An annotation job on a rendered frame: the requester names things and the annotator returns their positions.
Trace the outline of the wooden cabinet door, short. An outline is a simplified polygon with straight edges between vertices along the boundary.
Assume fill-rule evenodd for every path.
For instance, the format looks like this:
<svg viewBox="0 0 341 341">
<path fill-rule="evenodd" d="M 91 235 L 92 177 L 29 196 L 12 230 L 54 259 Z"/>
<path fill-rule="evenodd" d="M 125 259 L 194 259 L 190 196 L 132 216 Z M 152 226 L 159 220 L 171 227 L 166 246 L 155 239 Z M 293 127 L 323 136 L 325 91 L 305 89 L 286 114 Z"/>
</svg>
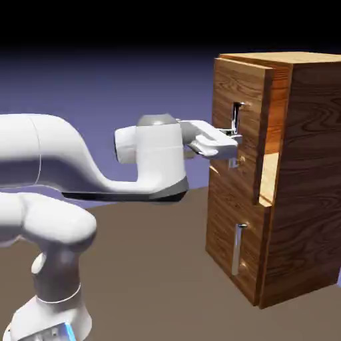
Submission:
<svg viewBox="0 0 341 341">
<path fill-rule="evenodd" d="M 260 304 L 270 213 L 269 206 L 249 203 L 210 167 L 206 251 L 254 306 Z M 242 233 L 239 273 L 233 276 L 234 229 L 238 223 L 247 223 L 248 228 Z"/>
</svg>

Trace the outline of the wooden cabinet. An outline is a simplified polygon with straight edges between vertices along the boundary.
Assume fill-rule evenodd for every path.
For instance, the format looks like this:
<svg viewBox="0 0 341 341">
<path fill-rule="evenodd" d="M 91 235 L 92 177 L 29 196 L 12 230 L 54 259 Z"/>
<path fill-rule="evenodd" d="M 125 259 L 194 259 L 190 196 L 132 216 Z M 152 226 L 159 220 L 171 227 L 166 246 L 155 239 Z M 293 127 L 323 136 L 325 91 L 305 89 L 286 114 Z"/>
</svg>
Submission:
<svg viewBox="0 0 341 341">
<path fill-rule="evenodd" d="M 218 58 L 273 70 L 256 203 L 271 208 L 257 306 L 268 308 L 338 281 L 341 55 L 295 51 Z"/>
</svg>

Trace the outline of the wooden cabinet door, tall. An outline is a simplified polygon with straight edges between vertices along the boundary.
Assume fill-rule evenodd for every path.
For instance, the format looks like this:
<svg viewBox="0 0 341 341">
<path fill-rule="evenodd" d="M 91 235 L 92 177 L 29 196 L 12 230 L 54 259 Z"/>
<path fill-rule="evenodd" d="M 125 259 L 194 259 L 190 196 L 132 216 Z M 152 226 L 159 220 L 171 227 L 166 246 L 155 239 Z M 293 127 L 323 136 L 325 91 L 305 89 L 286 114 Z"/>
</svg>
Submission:
<svg viewBox="0 0 341 341">
<path fill-rule="evenodd" d="M 236 160 L 218 161 L 215 168 L 252 204 L 260 195 L 272 74 L 268 67 L 221 58 L 214 61 L 212 125 L 230 129 L 237 110 L 237 132 L 242 135 Z"/>
</svg>

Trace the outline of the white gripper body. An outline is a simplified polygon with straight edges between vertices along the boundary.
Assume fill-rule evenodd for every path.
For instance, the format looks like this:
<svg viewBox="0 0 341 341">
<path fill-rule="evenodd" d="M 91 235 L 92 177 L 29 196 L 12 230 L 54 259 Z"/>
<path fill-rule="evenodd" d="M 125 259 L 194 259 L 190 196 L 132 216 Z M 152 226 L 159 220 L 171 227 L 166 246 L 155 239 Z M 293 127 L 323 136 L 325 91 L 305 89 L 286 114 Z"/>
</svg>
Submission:
<svg viewBox="0 0 341 341">
<path fill-rule="evenodd" d="M 237 157 L 238 144 L 230 145 L 227 136 L 206 121 L 186 121 L 186 146 L 206 159 L 229 160 Z"/>
</svg>

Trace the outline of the silver curved door handle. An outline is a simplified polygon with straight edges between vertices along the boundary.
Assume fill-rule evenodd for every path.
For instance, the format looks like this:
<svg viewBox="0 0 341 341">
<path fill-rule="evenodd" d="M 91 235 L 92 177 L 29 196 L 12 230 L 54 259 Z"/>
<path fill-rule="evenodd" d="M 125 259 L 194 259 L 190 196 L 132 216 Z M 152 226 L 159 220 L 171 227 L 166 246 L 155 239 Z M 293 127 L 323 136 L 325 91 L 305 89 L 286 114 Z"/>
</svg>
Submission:
<svg viewBox="0 0 341 341">
<path fill-rule="evenodd" d="M 235 135 L 239 135 L 238 133 L 238 124 L 239 124 L 239 116 L 240 110 L 245 106 L 245 102 L 234 102 L 232 107 L 232 121 L 231 121 L 231 129 L 235 130 Z"/>
</svg>

